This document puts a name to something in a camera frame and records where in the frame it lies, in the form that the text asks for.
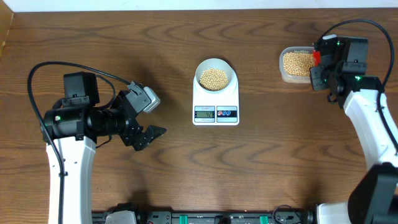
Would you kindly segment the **grey round bowl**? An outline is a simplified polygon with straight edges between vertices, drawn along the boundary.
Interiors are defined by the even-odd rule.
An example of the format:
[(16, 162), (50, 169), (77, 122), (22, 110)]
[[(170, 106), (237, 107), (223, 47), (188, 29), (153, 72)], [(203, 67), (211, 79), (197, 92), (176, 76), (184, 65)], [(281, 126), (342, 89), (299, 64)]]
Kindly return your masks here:
[[(224, 70), (226, 72), (229, 83), (224, 89), (219, 90), (219, 91), (209, 91), (200, 85), (199, 79), (200, 79), (203, 71), (206, 69), (209, 69), (209, 68), (218, 68), (218, 69)], [(236, 86), (237, 77), (236, 77), (236, 74), (235, 74), (233, 68), (226, 61), (224, 61), (220, 58), (209, 58), (209, 59), (202, 61), (202, 63), (199, 64), (199, 66), (197, 67), (197, 69), (195, 71), (195, 78), (194, 78), (193, 82), (197, 86), (198, 89), (207, 91), (209, 93), (216, 93), (216, 92), (226, 91), (228, 88), (233, 89)]]

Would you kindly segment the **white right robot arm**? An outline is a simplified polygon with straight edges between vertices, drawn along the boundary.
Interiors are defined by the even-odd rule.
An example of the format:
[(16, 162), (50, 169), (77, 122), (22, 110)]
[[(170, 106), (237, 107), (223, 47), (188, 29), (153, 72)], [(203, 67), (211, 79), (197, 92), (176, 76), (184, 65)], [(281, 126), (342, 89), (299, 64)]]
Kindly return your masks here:
[(312, 88), (329, 90), (352, 122), (366, 159), (367, 173), (347, 202), (322, 203), (316, 223), (397, 223), (397, 126), (378, 77), (367, 76), (368, 40), (328, 35), (314, 45)]

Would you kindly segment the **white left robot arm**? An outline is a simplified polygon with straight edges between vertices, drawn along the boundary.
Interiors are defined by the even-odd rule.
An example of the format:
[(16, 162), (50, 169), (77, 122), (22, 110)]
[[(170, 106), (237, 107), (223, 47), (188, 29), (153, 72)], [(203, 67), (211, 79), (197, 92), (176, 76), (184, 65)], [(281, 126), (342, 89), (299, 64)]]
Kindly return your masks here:
[(131, 82), (104, 106), (98, 76), (77, 72), (64, 75), (65, 97), (44, 116), (52, 138), (47, 143), (50, 164), (49, 223), (92, 223), (91, 172), (97, 138), (118, 135), (125, 146), (141, 151), (166, 129), (141, 126), (136, 117), (160, 104), (148, 86)]

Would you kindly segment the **red plastic measuring scoop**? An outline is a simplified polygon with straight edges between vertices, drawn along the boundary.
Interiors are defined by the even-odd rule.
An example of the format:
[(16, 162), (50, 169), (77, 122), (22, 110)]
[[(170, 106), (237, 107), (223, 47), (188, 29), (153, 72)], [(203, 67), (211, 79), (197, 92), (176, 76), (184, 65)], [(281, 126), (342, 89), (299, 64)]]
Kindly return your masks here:
[(321, 56), (320, 56), (320, 52), (317, 50), (313, 51), (313, 60), (314, 60), (314, 66), (319, 66), (320, 62), (321, 62)]

